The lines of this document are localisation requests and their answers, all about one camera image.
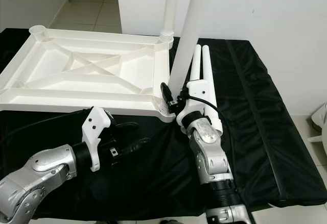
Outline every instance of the black cable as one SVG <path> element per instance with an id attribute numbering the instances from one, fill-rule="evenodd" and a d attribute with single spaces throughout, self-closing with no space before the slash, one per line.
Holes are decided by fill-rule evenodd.
<path id="1" fill-rule="evenodd" d="M 231 161 L 233 163 L 233 167 L 231 169 L 231 173 L 234 177 L 234 180 L 236 182 L 236 174 L 235 174 L 235 152 L 234 152 L 234 142 L 232 141 L 231 139 L 231 135 L 230 135 L 230 130 L 229 130 L 229 125 L 228 125 L 228 122 L 227 122 L 227 119 L 225 118 L 225 116 L 218 110 L 218 108 L 213 105 L 212 103 L 204 100 L 204 99 L 201 99 L 201 98 L 197 98 L 195 96 L 191 96 L 191 95 L 188 95 L 186 96 L 188 99 L 192 99 L 192 100 L 195 100 L 195 101 L 198 101 L 198 102 L 201 102 L 201 103 L 204 103 L 210 107 L 212 107 L 219 115 L 219 117 L 223 118 L 224 120 L 224 123 L 226 124 L 226 128 L 227 128 L 227 133 L 228 133 L 228 140 L 229 140 L 229 143 L 230 143 L 230 150 L 231 150 Z"/>
<path id="2" fill-rule="evenodd" d="M 27 129 L 31 126 L 35 126 L 35 125 L 38 125 L 39 123 L 43 123 L 43 122 L 46 122 L 46 121 L 49 121 L 49 120 L 53 120 L 53 119 L 57 119 L 57 118 L 62 118 L 62 117 L 66 117 L 70 115 L 70 113 L 65 113 L 65 114 L 62 114 L 62 115 L 59 115 L 59 116 L 55 116 L 55 117 L 52 117 L 52 118 L 47 118 L 47 119 L 43 119 L 43 120 L 40 120 L 40 121 L 37 121 L 37 122 L 34 122 L 34 123 L 31 123 L 29 125 L 26 125 L 26 126 L 22 126 L 22 127 L 19 127 L 17 129 L 14 129 L 12 130 L 10 133 L 8 133 L 7 135 L 5 135 L 1 140 L 0 140 L 0 145 L 1 143 L 3 143 L 4 141 L 8 140 L 8 138 L 10 138 L 11 136 L 15 135 L 17 132 L 19 131 L 22 131 L 24 129 Z"/>

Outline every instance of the tiled floor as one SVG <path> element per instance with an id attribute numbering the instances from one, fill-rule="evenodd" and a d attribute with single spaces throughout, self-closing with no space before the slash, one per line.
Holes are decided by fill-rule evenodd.
<path id="1" fill-rule="evenodd" d="M 121 33 L 118 0 L 69 0 L 51 28 Z"/>
<path id="2" fill-rule="evenodd" d="M 316 136 L 311 127 L 311 121 L 307 120 L 307 116 L 292 116 L 318 171 L 320 172 L 325 185 L 327 186 L 327 156 L 321 143 L 309 143 L 308 137 Z M 286 208 L 271 208 L 253 212 L 253 216 L 257 224 L 325 224 L 327 223 L 327 204 L 319 206 L 292 206 Z M 184 224 L 206 224 L 205 215 L 199 217 L 167 217 L 162 219 L 176 219 Z M 144 220 L 144 221 L 122 221 L 121 224 L 159 224 L 162 219 Z M 67 220 L 50 220 L 41 219 L 32 221 L 31 224 L 92 224 L 88 221 L 67 221 Z"/>

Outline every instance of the black fabric cover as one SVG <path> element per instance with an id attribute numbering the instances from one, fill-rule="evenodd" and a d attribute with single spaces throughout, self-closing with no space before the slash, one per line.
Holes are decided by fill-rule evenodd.
<path id="1" fill-rule="evenodd" d="M 2 67 L 28 35 L 27 30 L 10 29 L 0 34 Z M 214 39 L 200 39 L 199 44 L 210 47 L 217 103 L 227 120 L 221 118 L 222 146 L 251 209 L 268 203 L 281 207 L 325 203 L 323 181 L 251 44 Z M 175 38 L 170 60 L 177 45 Z M 0 112 L 0 178 L 22 167 L 40 150 L 80 142 L 87 113 Z M 46 197 L 34 217 L 141 220 L 200 215 L 203 195 L 193 154 L 176 122 L 114 117 L 118 122 L 139 123 L 138 131 L 118 140 L 125 143 L 151 137 L 151 142 L 117 168 L 103 164 L 98 172 L 83 172 L 67 181 Z"/>

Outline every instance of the white pole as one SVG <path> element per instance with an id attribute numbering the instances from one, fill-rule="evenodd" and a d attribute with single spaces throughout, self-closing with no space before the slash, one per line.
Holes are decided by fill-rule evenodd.
<path id="1" fill-rule="evenodd" d="M 213 69 L 211 67 L 210 52 L 209 52 L 209 47 L 207 45 L 202 47 L 202 59 L 203 59 L 203 63 L 202 63 L 203 79 L 207 80 L 209 83 L 208 102 L 210 102 L 216 107 L 217 101 L 216 101 L 216 94 L 215 94 Z M 223 127 L 219 119 L 218 113 L 212 107 L 205 105 L 204 115 L 207 115 L 210 118 L 213 128 L 215 128 L 219 132 L 219 134 L 222 135 Z"/>
<path id="2" fill-rule="evenodd" d="M 163 30 L 160 33 L 160 41 L 169 43 L 169 49 L 174 41 L 174 22 L 177 0 L 166 0 Z"/>
<path id="3" fill-rule="evenodd" d="M 173 98 L 177 98 L 183 87 L 190 67 L 192 54 L 198 42 L 200 31 L 208 18 L 214 0 L 191 0 L 179 40 L 168 86 Z"/>
<path id="4" fill-rule="evenodd" d="M 200 79 L 200 66 L 201 66 L 201 46 L 197 44 L 195 46 L 190 81 Z"/>

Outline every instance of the white wall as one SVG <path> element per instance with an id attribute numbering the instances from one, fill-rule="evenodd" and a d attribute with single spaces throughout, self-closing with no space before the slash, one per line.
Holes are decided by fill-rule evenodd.
<path id="1" fill-rule="evenodd" d="M 0 31 L 5 28 L 48 27 L 66 0 L 0 0 Z"/>
<path id="2" fill-rule="evenodd" d="M 179 36 L 190 0 L 178 0 Z M 159 35 L 165 0 L 119 0 L 123 33 Z M 327 102 L 327 0 L 216 0 L 203 38 L 246 39 L 291 114 Z"/>

